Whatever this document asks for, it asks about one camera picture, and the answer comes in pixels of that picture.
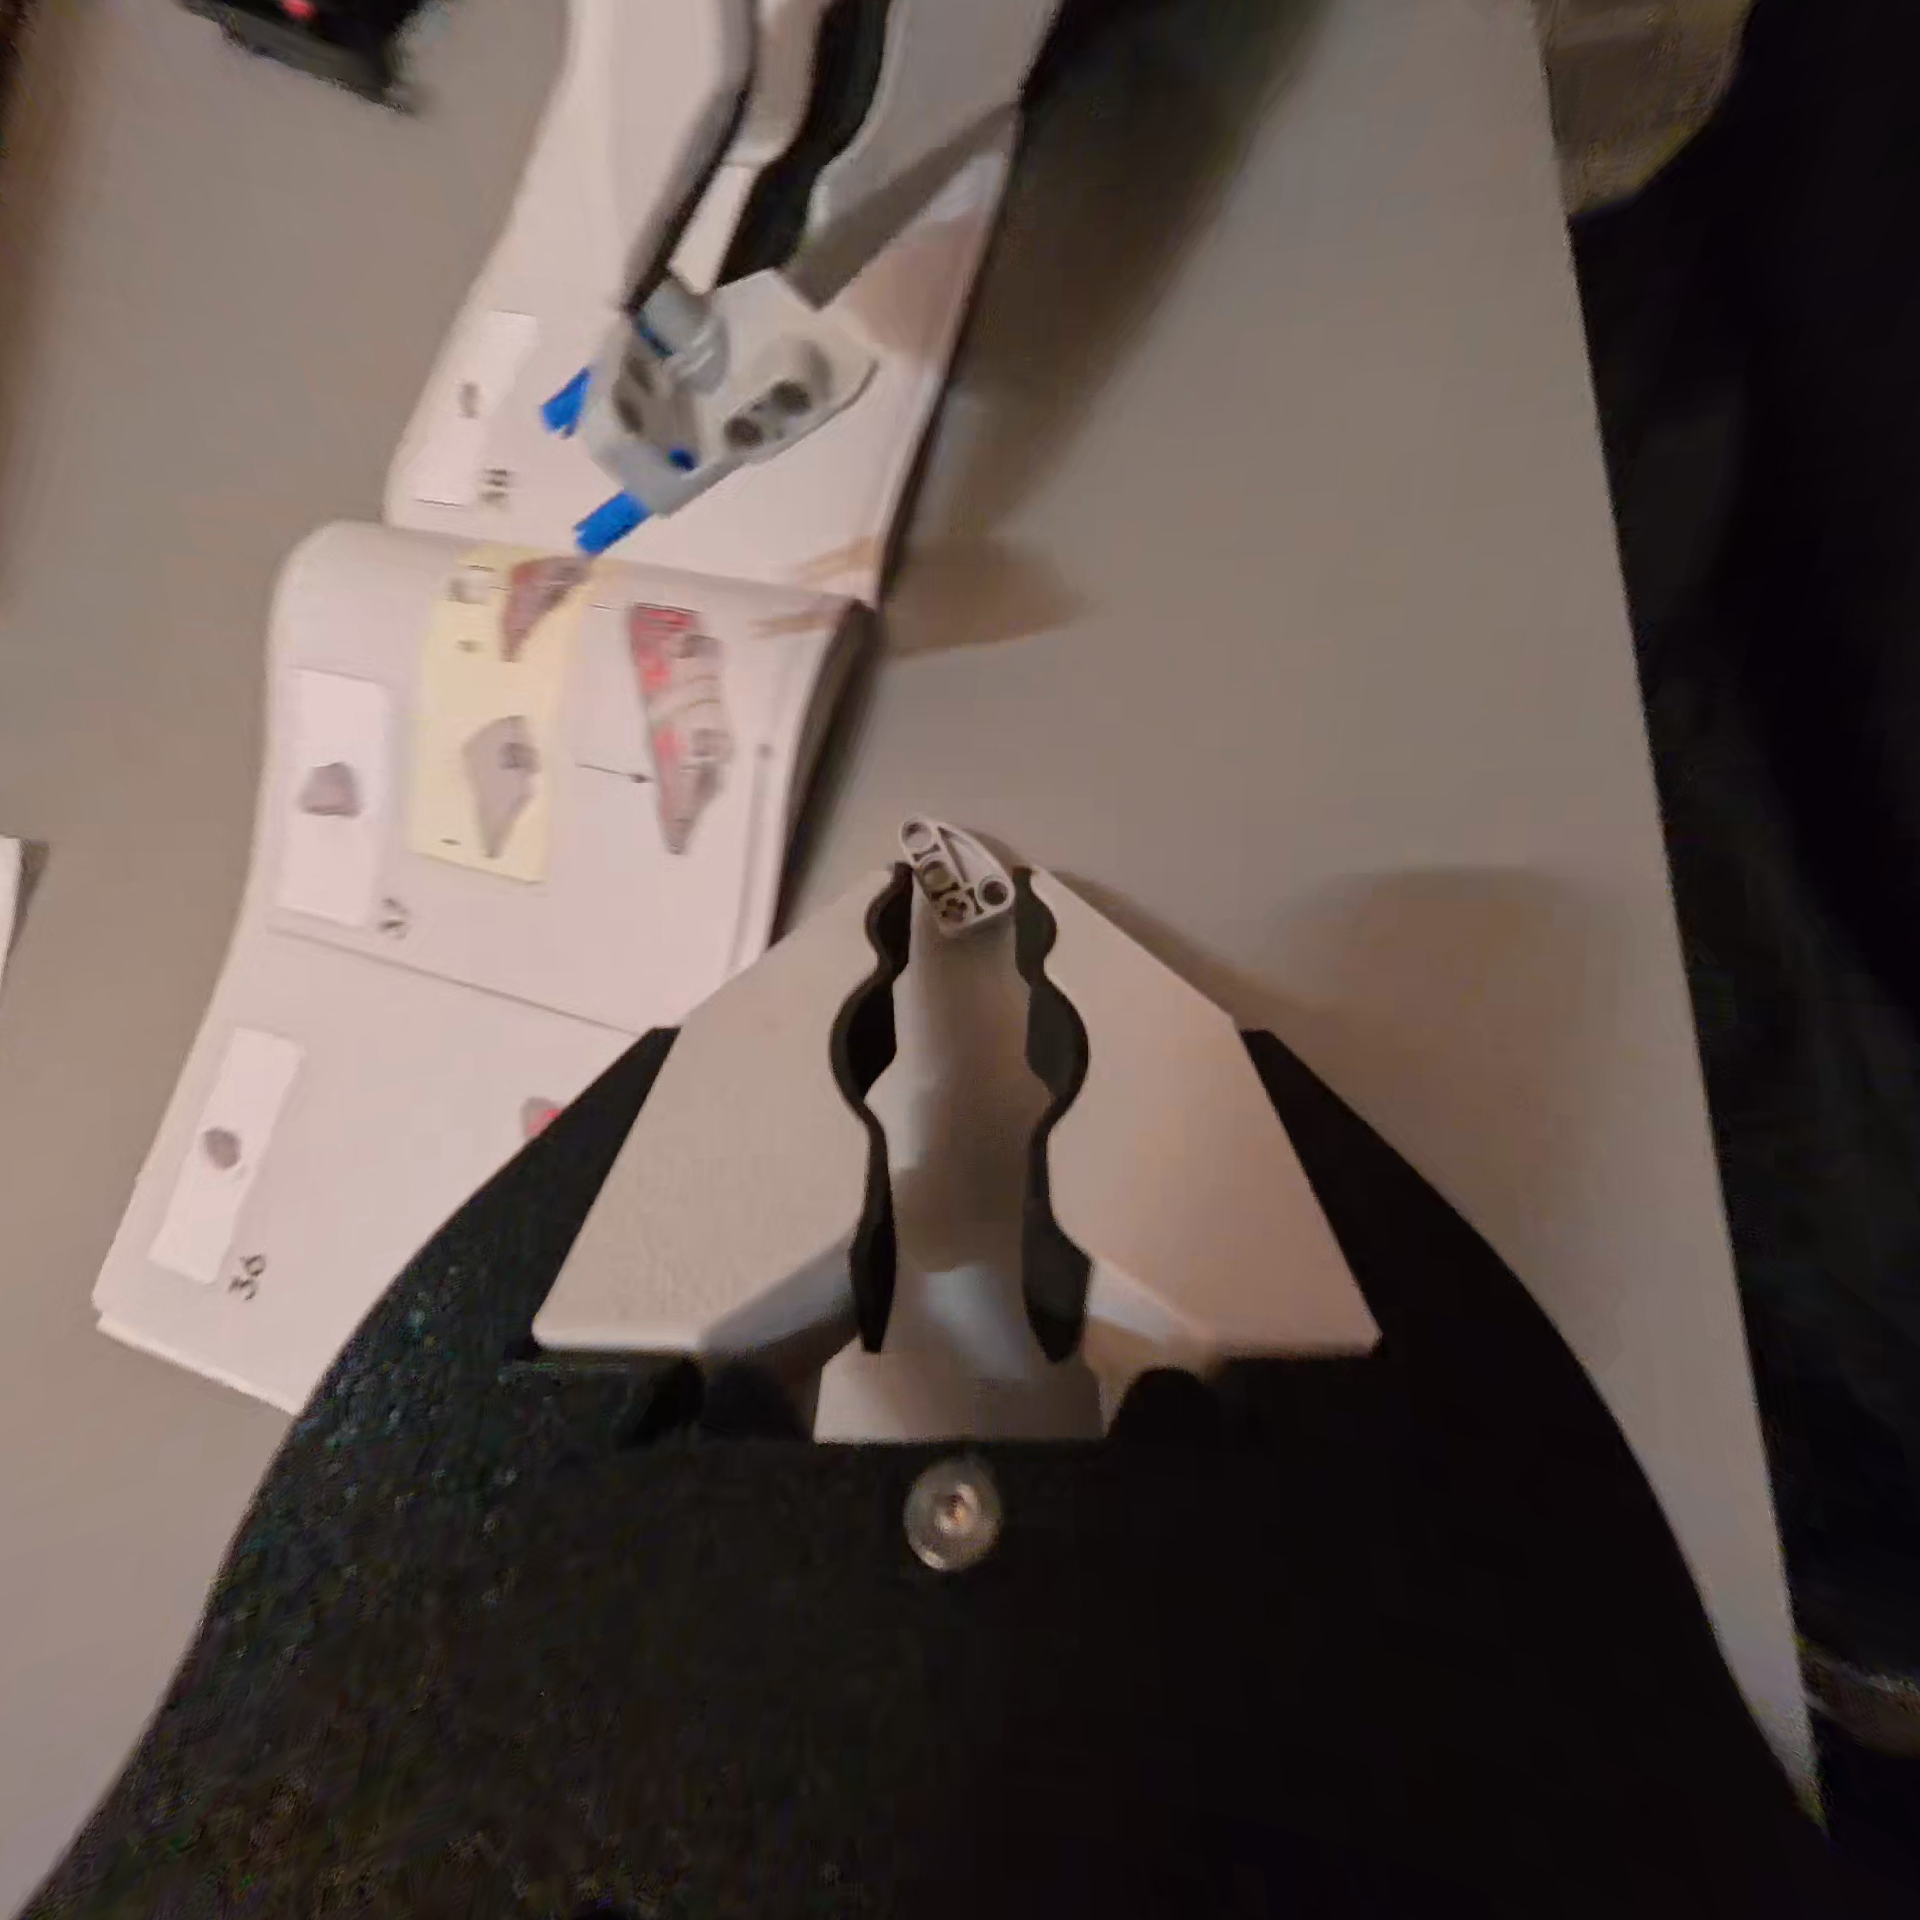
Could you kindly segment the grey toy brick assembly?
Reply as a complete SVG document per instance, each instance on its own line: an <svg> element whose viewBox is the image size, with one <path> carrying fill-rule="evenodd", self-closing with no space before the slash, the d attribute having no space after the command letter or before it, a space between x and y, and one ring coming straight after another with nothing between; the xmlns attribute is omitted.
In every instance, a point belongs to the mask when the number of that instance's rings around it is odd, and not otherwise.
<svg viewBox="0 0 1920 1920"><path fill-rule="evenodd" d="M693 292L665 275L597 357L538 408L578 440L613 496L575 520L597 560L647 520L768 463L842 414L877 357L776 269Z"/></svg>

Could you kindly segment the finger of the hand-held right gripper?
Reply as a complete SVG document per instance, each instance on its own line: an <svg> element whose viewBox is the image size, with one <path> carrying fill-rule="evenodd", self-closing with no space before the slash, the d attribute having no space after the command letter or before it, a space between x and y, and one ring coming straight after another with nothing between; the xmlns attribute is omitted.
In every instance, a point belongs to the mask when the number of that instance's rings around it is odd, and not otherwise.
<svg viewBox="0 0 1920 1920"><path fill-rule="evenodd" d="M753 3L568 7L570 205L606 308L663 275L755 75Z"/></svg>
<svg viewBox="0 0 1920 1920"><path fill-rule="evenodd" d="M782 271L826 307L1024 93L1022 3L762 4L718 285Z"/></svg>

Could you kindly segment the toy instruction booklet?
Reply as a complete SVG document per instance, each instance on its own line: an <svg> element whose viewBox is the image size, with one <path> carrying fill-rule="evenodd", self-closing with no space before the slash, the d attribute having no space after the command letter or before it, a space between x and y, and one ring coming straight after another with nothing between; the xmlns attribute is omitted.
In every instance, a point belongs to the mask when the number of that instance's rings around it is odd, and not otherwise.
<svg viewBox="0 0 1920 1920"><path fill-rule="evenodd" d="M1026 93L1061 4L1022 4ZM842 414L589 560L613 485L538 408L633 307L568 198L568 7L378 519L278 574L241 903L90 1295L282 1411L477 1187L768 947L1017 156L1024 93L823 307L877 357ZM746 105L661 275L697 295Z"/></svg>

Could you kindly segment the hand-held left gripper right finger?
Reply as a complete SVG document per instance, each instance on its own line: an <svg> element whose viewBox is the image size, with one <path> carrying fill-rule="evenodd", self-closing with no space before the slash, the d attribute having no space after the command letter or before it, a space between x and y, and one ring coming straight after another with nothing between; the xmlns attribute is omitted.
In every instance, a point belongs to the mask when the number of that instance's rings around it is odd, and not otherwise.
<svg viewBox="0 0 1920 1920"><path fill-rule="evenodd" d="M1371 1352L1377 1323L1237 1022L1047 871L1014 873L1022 1295L1049 1359Z"/></svg>

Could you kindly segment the black object with red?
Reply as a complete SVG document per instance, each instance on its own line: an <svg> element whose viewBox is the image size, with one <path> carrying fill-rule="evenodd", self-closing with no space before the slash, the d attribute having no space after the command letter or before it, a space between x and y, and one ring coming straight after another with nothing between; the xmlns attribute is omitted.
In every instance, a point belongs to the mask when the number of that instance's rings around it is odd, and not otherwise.
<svg viewBox="0 0 1920 1920"><path fill-rule="evenodd" d="M229 45L408 112L405 40L426 3L181 3Z"/></svg>

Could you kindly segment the small grey toy connector brick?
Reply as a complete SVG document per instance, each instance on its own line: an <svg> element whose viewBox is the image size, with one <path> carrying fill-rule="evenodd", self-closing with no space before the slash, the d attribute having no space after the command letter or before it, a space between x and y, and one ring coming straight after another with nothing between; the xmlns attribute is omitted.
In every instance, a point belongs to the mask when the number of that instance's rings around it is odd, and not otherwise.
<svg viewBox="0 0 1920 1920"><path fill-rule="evenodd" d="M1005 920L1014 911L1011 876L968 829L912 814L897 825L897 848L930 924L947 941Z"/></svg>

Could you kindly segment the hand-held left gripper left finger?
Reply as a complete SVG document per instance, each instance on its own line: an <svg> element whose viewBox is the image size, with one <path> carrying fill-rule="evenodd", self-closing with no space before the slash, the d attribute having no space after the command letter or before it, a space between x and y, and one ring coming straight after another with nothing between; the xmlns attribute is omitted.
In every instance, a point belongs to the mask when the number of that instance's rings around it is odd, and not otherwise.
<svg viewBox="0 0 1920 1920"><path fill-rule="evenodd" d="M910 871L875 871L688 1015L535 1317L542 1351L881 1349L897 1235L871 1095L912 924Z"/></svg>

